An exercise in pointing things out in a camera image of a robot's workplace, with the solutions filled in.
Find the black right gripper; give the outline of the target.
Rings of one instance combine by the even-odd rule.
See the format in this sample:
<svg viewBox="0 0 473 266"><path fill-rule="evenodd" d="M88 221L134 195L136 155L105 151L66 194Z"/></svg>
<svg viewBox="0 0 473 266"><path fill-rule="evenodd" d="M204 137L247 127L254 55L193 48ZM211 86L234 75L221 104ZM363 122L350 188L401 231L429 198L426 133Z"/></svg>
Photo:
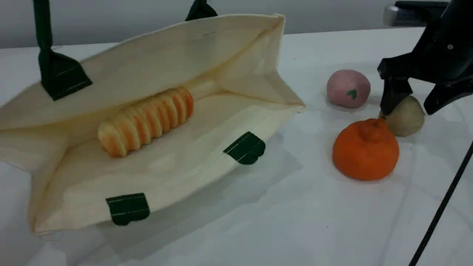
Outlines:
<svg viewBox="0 0 473 266"><path fill-rule="evenodd" d="M411 52L384 58L377 68L384 79L384 116L413 93L407 78L436 84L423 104L429 116L473 94L471 0L397 1L383 17L391 27L424 27Z"/></svg>

